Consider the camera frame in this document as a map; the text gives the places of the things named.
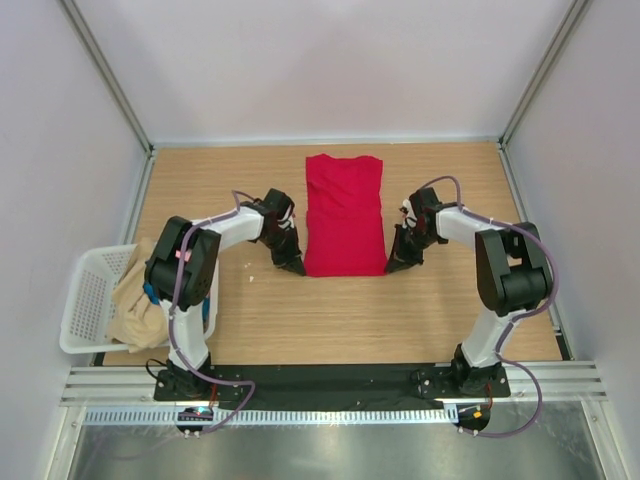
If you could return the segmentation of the red polo shirt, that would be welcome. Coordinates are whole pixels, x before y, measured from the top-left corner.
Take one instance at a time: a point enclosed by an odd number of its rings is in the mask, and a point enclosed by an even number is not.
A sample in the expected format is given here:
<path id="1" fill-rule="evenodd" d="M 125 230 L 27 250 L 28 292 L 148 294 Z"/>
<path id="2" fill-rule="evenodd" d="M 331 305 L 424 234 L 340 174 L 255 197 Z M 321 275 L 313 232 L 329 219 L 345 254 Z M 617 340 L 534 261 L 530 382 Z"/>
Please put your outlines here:
<path id="1" fill-rule="evenodd" d="M 383 162 L 373 156 L 306 158 L 311 277 L 382 276 L 387 262 L 380 198 Z"/>

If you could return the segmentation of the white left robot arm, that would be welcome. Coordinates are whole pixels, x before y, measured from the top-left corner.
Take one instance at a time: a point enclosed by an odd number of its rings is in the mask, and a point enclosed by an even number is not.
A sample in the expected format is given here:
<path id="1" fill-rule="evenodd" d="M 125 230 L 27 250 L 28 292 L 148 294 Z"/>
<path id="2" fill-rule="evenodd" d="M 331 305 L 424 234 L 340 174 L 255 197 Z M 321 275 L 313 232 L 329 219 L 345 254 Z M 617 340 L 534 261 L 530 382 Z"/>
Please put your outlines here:
<path id="1" fill-rule="evenodd" d="M 239 191 L 232 195 L 235 207 L 226 213 L 167 220 L 146 261 L 144 286 L 165 314 L 169 338 L 168 360 L 156 377 L 156 400 L 202 400 L 216 385 L 238 393 L 253 386 L 251 381 L 213 377 L 203 323 L 213 303 L 211 287 L 222 251 L 244 242 L 261 243 L 276 268 L 306 274 L 291 197 L 277 189 L 262 199 L 241 200 Z"/>

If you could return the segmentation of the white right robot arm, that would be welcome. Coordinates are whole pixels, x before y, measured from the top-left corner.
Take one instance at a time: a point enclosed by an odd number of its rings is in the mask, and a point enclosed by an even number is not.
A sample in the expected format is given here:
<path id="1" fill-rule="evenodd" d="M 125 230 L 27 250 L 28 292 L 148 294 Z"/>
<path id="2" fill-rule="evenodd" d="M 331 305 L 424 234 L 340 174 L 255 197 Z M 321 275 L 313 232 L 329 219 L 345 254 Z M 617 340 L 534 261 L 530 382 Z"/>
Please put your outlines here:
<path id="1" fill-rule="evenodd" d="M 503 347 L 516 325 L 535 314 L 554 291 L 550 261 L 537 227 L 499 222 L 460 204 L 443 203 L 432 187 L 412 193 L 400 211 L 403 220 L 395 226 L 387 274 L 421 265 L 424 251 L 433 244 L 455 241 L 475 254 L 482 309 L 441 378 L 447 393 L 483 395 L 499 380 Z"/>

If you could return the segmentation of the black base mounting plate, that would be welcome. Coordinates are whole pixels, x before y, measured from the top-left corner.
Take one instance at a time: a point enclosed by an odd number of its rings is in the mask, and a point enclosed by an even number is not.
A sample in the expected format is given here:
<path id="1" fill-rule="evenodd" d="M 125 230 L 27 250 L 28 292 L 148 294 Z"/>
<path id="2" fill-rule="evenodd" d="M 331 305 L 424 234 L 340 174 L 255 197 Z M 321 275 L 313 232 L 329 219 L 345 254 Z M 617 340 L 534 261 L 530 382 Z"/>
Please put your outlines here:
<path id="1" fill-rule="evenodd" d="M 482 402 L 510 396 L 505 369 L 458 373 L 449 364 L 218 365 L 205 372 L 224 383 L 213 386 L 172 367 L 160 370 L 156 401 L 209 401 L 235 409 L 256 390 L 247 410 L 403 411 L 435 409 L 449 399 Z"/>

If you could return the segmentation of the blue t shirt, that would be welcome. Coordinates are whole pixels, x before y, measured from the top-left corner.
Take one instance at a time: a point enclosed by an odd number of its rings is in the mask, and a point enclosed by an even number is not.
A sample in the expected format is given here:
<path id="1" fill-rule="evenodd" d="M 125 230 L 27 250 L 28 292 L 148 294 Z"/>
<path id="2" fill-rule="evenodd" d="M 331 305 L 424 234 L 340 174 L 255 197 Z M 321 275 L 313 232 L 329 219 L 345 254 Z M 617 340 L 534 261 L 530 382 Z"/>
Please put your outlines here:
<path id="1" fill-rule="evenodd" d="M 171 305 L 170 301 L 161 300 L 157 296 L 157 293 L 154 290 L 154 287 L 148 282 L 145 282 L 143 284 L 143 292 L 147 295 L 148 299 L 153 305 L 160 306 L 165 310 L 168 310 L 169 306 Z M 211 307 L 211 297 L 210 295 L 207 295 L 204 298 L 203 302 L 201 303 L 201 314 L 200 314 L 204 329 L 207 329 L 209 325 L 210 307 Z"/>

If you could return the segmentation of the beige t shirt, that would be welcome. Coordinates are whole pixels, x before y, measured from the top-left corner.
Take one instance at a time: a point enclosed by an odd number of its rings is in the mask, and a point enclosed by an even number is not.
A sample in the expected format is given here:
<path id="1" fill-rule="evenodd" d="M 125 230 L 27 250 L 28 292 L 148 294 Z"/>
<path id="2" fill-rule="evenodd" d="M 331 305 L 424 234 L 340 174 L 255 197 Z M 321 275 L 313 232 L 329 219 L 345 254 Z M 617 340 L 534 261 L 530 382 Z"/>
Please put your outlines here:
<path id="1" fill-rule="evenodd" d="M 135 245 L 112 293 L 115 313 L 108 324 L 107 336 L 124 344 L 130 353 L 159 347 L 168 340 L 165 314 L 144 291 L 146 261 L 154 246 L 150 238 L 143 238 Z"/>

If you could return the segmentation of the white plastic laundry basket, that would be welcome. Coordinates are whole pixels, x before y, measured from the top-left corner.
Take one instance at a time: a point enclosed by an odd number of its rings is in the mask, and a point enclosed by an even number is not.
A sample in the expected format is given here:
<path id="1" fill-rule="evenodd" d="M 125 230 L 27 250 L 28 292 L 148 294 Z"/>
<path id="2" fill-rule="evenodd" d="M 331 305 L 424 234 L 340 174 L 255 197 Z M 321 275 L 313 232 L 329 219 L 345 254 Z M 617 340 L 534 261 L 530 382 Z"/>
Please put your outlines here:
<path id="1" fill-rule="evenodd" d="M 107 336 L 114 317 L 112 293 L 136 244 L 96 248 L 80 258 L 61 324 L 59 344 L 68 354 L 128 351 Z"/>

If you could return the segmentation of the aluminium frame rail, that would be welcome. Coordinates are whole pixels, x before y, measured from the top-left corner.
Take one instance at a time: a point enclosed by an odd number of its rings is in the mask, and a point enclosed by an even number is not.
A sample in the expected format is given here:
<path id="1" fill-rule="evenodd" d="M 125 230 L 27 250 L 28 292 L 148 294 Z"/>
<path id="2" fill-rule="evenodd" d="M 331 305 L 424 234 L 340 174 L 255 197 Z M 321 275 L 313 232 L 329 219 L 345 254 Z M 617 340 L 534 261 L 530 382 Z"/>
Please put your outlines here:
<path id="1" fill-rule="evenodd" d="M 526 362 L 549 401 L 607 398 L 594 363 L 588 361 Z M 74 367 L 59 404 L 69 406 L 142 405 L 152 400 L 154 379 L 142 366 Z"/>

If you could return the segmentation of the right aluminium corner post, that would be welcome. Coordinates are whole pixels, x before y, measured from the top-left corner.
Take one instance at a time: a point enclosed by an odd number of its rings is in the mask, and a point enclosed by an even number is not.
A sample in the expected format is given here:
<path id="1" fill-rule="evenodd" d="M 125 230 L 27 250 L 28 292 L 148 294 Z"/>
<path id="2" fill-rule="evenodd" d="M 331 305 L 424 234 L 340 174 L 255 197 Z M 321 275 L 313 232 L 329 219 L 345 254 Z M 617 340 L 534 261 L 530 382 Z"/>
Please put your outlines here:
<path id="1" fill-rule="evenodd" d="M 507 148 L 513 139 L 528 110 L 541 92 L 591 5 L 591 0 L 573 0 L 570 2 L 567 11 L 555 29 L 549 44 L 520 96 L 503 133 L 499 137 L 498 145 L 502 151 Z"/>

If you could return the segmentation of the aluminium corner post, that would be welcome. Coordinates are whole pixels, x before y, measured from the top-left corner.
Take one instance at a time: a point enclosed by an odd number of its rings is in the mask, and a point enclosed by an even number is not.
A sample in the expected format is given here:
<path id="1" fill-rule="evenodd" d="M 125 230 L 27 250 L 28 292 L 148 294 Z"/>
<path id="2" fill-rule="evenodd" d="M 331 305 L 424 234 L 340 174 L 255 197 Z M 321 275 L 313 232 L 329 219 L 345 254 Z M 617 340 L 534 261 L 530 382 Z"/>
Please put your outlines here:
<path id="1" fill-rule="evenodd" d="M 570 2 L 567 11 L 555 29 L 549 44 L 520 96 L 503 133 L 499 137 L 498 145 L 502 151 L 507 148 L 513 139 L 528 110 L 541 92 L 591 5 L 591 0 L 573 0 Z"/>
<path id="2" fill-rule="evenodd" d="M 134 109 L 127 95 L 120 85 L 120 82 L 116 78 L 116 75 L 109 64 L 108 59 L 103 53 L 99 42 L 93 34 L 91 27 L 89 26 L 83 13 L 81 12 L 81 9 L 79 8 L 77 2 L 73 0 L 60 0 L 58 1 L 58 5 L 66 15 L 72 29 L 83 45 L 83 48 L 85 49 L 89 59 L 96 68 L 108 93 L 121 112 L 125 122 L 131 129 L 145 154 L 147 156 L 150 156 L 154 150 L 153 143 L 149 139 L 147 133 L 144 130 L 144 127 L 138 119 L 138 116 L 134 112 Z"/>

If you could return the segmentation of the left aluminium corner post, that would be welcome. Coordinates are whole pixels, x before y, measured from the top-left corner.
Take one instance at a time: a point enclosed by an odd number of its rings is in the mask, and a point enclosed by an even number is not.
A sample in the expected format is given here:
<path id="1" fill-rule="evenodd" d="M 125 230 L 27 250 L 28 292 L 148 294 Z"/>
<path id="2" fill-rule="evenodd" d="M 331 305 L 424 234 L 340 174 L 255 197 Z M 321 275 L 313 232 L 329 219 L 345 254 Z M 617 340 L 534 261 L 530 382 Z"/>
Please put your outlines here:
<path id="1" fill-rule="evenodd" d="M 85 49 L 89 59 L 96 68 L 108 93 L 121 112 L 125 122 L 131 129 L 145 154 L 147 156 L 150 156 L 154 150 L 153 143 L 149 139 L 147 133 L 144 130 L 144 127 L 138 119 L 138 116 L 134 112 L 134 109 L 127 95 L 120 85 L 120 82 L 116 78 L 116 75 L 109 64 L 108 59 L 103 53 L 99 42 L 93 34 L 91 27 L 89 26 L 83 13 L 81 12 L 81 9 L 79 8 L 77 2 L 73 0 L 60 0 L 58 1 L 58 5 L 66 15 L 72 29 L 83 45 L 83 48 Z"/>

